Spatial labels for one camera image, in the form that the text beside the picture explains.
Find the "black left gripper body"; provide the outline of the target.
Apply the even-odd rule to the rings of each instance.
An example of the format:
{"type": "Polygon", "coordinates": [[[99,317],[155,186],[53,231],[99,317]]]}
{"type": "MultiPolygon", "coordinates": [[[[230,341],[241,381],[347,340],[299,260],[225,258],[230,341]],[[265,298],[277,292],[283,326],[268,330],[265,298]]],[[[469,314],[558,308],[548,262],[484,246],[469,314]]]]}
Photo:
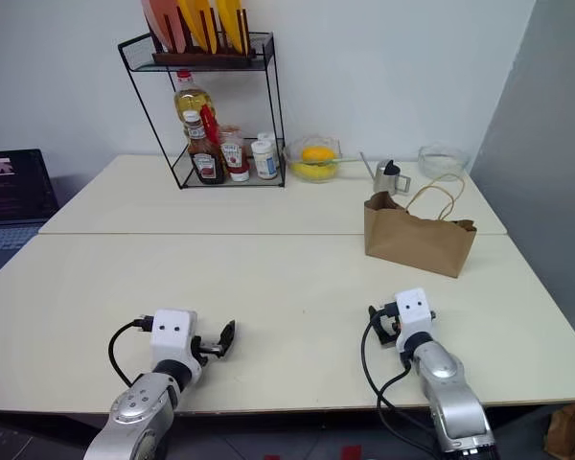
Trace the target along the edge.
{"type": "Polygon", "coordinates": [[[195,335],[191,341],[191,353],[199,364],[207,364],[209,357],[221,357],[221,345],[204,343],[201,336],[195,335]]]}

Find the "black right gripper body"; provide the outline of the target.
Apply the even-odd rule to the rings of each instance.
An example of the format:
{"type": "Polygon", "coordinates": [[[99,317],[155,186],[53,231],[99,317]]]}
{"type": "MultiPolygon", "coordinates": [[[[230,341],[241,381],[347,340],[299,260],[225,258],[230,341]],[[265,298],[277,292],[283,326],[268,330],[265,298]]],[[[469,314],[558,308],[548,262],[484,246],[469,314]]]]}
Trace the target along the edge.
{"type": "Polygon", "coordinates": [[[391,332],[389,335],[391,337],[397,337],[401,332],[401,320],[398,304],[396,301],[385,304],[384,312],[389,320],[389,325],[391,327],[391,332]]]}

